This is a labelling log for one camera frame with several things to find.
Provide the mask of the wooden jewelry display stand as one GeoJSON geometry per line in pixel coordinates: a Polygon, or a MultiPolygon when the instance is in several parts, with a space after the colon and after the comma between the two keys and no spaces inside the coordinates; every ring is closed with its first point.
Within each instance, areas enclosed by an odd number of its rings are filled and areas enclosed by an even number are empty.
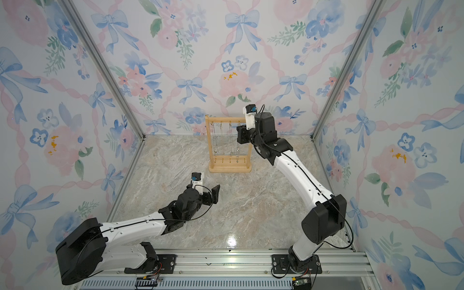
{"type": "Polygon", "coordinates": [[[249,173],[252,170],[250,143],[238,143],[237,128],[245,124],[245,118],[205,118],[209,147],[209,171],[211,173],[249,173]]]}

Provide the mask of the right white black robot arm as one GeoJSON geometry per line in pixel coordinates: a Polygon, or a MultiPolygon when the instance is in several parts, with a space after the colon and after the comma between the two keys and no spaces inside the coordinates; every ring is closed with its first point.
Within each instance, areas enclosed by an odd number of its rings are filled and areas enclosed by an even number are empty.
{"type": "Polygon", "coordinates": [[[277,135],[274,117],[257,112],[254,105],[244,109],[245,124],[237,128],[238,143],[250,143],[256,152],[279,170],[291,183],[308,209],[301,238],[288,250],[288,268],[295,273],[319,273],[316,252],[328,238],[349,228],[347,200],[335,195],[319,182],[301,162],[290,143],[277,135]]]}

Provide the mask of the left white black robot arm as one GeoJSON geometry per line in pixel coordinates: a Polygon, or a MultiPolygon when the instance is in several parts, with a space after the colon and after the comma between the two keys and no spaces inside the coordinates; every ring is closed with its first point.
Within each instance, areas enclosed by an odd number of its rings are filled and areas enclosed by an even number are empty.
{"type": "Polygon", "coordinates": [[[57,247],[61,283],[73,285],[110,269],[124,268],[126,274],[154,271],[158,256],[149,242],[131,242],[150,236],[163,236],[197,220],[202,206],[219,201],[220,185],[207,188],[189,185],[177,200],[157,212],[120,222],[83,221],[57,247]]]}

